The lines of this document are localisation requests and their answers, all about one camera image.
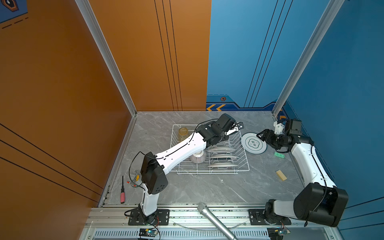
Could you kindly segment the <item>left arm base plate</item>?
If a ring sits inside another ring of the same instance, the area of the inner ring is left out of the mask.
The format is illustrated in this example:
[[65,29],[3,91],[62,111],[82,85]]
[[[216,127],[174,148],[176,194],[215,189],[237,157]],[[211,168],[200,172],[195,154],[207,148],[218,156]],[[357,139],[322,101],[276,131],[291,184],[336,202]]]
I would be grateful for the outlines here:
[[158,209],[156,212],[149,216],[145,216],[139,208],[134,208],[125,212],[128,218],[129,226],[167,226],[170,220],[170,210]]

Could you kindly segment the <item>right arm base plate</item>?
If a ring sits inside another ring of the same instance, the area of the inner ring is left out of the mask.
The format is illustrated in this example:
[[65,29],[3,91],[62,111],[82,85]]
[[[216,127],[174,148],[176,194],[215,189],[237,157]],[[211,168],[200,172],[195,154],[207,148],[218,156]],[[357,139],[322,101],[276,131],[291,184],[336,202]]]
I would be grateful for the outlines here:
[[288,217],[277,216],[275,214],[267,214],[265,209],[249,209],[249,218],[252,226],[261,225],[291,225],[292,222]]

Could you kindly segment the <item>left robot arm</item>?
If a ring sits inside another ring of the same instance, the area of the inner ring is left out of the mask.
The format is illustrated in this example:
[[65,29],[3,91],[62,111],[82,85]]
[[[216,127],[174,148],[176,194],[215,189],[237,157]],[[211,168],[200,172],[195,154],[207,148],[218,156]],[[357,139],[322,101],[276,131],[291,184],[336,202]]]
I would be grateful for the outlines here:
[[189,137],[172,148],[155,155],[151,152],[145,154],[141,167],[144,192],[139,204],[142,216],[151,218],[155,215],[159,193],[168,186],[167,174],[176,165],[204,152],[210,146],[228,140],[229,136],[243,128],[242,122],[237,122],[228,114],[222,114],[218,119],[198,124]]

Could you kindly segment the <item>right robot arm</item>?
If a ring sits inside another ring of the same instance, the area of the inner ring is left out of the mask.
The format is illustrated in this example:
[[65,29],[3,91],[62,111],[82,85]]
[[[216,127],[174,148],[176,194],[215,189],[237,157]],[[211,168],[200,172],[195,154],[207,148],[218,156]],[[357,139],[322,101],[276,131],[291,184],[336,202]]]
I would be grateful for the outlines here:
[[337,227],[349,196],[327,174],[317,156],[314,141],[292,131],[277,135],[268,129],[257,134],[257,137],[275,150],[287,148],[296,160],[305,185],[293,201],[269,200],[263,213],[265,221],[274,225],[296,219]]

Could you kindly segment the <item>teal rimmed white plate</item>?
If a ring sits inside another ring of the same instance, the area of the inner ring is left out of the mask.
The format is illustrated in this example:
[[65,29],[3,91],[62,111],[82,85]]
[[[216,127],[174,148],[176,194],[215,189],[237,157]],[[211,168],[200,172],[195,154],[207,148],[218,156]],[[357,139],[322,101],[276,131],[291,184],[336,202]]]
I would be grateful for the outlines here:
[[244,150],[250,154],[259,155],[267,150],[267,143],[258,138],[255,133],[242,135],[241,143]]

